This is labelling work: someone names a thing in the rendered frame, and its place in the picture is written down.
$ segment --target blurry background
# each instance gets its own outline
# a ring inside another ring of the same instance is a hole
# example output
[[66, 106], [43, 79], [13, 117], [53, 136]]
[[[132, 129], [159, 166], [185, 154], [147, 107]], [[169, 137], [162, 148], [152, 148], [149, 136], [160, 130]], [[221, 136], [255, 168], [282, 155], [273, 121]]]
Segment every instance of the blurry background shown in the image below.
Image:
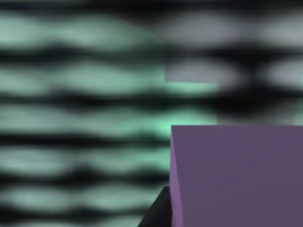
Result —
[[0, 227], [135, 227], [168, 184], [172, 124], [301, 124], [297, 99], [207, 105], [242, 71], [205, 53], [242, 40], [282, 50], [261, 68], [275, 87], [301, 86], [301, 11], [232, 3], [1, 0]]

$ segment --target striped background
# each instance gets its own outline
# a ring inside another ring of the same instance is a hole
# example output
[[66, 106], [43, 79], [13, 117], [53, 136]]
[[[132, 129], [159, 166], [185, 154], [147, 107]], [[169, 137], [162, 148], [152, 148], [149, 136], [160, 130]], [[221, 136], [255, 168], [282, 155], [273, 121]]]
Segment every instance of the striped background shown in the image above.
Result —
[[[168, 183], [170, 126], [217, 124], [191, 100], [237, 83], [225, 62], [167, 65], [163, 45], [230, 44], [253, 23], [195, 8], [151, 23], [87, 2], [0, 1], [0, 227], [136, 226]], [[300, 48], [300, 13], [265, 18], [261, 41]], [[133, 55], [143, 47], [154, 61]], [[302, 67], [296, 58], [266, 70], [300, 88]], [[293, 123], [297, 109], [260, 122]]]

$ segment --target black object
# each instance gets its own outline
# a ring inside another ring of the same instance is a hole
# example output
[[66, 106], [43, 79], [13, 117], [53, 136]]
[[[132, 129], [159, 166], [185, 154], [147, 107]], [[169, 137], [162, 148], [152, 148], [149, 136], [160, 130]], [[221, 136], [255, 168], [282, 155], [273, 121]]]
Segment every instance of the black object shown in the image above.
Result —
[[169, 187], [162, 189], [138, 227], [171, 227], [172, 207]]

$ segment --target purple block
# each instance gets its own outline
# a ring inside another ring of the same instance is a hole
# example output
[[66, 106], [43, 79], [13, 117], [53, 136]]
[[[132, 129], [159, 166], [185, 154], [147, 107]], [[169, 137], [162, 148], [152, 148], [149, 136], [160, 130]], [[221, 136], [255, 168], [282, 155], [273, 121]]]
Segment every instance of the purple block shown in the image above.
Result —
[[173, 126], [173, 227], [302, 227], [303, 127]]

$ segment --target purple box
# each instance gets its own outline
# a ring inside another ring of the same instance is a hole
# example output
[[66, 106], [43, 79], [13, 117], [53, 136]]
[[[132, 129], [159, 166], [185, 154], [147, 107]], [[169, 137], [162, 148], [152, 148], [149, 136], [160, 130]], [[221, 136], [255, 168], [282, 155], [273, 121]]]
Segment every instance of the purple box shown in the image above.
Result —
[[303, 227], [303, 127], [173, 126], [173, 227]]

